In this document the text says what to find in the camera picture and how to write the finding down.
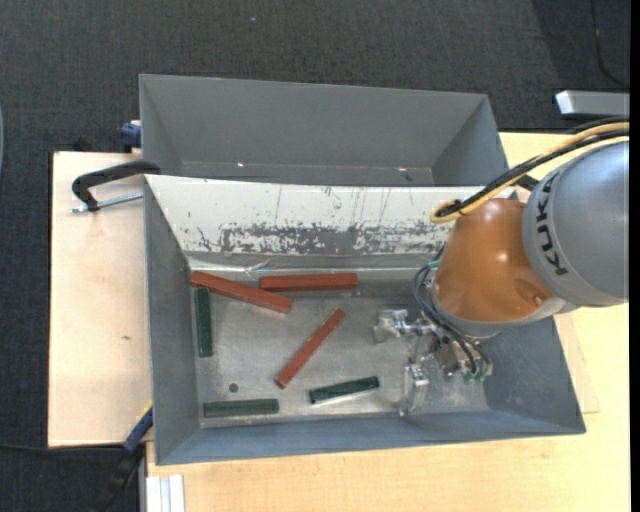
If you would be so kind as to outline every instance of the red block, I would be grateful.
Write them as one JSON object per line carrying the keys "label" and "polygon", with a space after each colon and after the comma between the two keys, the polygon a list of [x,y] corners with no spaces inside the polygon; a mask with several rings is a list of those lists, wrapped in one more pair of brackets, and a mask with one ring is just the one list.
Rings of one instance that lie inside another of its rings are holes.
{"label": "red block", "polygon": [[342,322],[345,317],[345,312],[341,309],[336,309],[331,313],[327,319],[322,323],[316,332],[314,332],[295,356],[287,363],[287,365],[280,371],[275,378],[276,384],[284,389],[289,385],[291,380],[302,369],[313,353],[318,350],[320,345],[327,339],[327,337],[334,331],[336,327]]}
{"label": "red block", "polygon": [[223,297],[248,302],[254,306],[272,309],[278,313],[288,313],[291,309],[291,299],[277,293],[253,288],[246,284],[237,283],[230,279],[206,274],[204,272],[194,272],[189,282],[194,288],[206,288],[211,293],[217,293]]}
{"label": "red block", "polygon": [[358,274],[305,274],[266,276],[260,278],[260,288],[272,292],[311,292],[317,290],[353,290],[358,286]]}

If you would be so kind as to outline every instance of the dark carpet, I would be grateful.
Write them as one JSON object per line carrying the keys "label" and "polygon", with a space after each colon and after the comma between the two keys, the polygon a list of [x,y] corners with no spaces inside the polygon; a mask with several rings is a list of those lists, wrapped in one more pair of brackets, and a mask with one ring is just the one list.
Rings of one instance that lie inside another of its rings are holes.
{"label": "dark carpet", "polygon": [[[0,0],[0,443],[46,446],[49,153],[121,151],[139,73],[481,92],[561,130],[556,91],[628,87],[629,2],[594,7],[599,44],[586,0]],[[0,512],[87,510],[116,462],[0,447]]]}

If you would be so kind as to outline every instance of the wire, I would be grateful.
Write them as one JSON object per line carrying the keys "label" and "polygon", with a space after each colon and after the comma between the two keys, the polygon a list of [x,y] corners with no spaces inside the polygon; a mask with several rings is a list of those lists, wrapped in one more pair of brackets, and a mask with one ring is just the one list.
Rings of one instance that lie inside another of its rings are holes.
{"label": "wire", "polygon": [[600,68],[600,71],[602,71],[602,73],[609,80],[614,82],[616,85],[619,85],[620,87],[622,87],[624,89],[629,89],[629,84],[625,84],[623,80],[613,76],[611,71],[609,71],[609,69],[607,69],[607,66],[606,66],[606,64],[604,62],[604,57],[602,56],[602,44],[601,44],[601,40],[600,40],[600,27],[598,27],[598,22],[597,22],[597,19],[596,19],[596,5],[595,5],[595,1],[594,0],[590,0],[589,7],[591,9],[591,23],[593,24],[593,33],[595,35],[595,40],[596,40],[596,58],[598,59],[598,67]]}
{"label": "wire", "polygon": [[544,153],[513,167],[503,175],[493,180],[481,191],[473,194],[464,201],[449,200],[441,203],[431,213],[431,222],[434,224],[443,224],[470,213],[502,190],[514,185],[532,169],[542,165],[543,163],[549,162],[554,158],[597,142],[628,135],[628,122],[616,122],[604,125],[598,124],[588,128],[587,130],[581,131],[562,141],[562,143],[553,146]]}

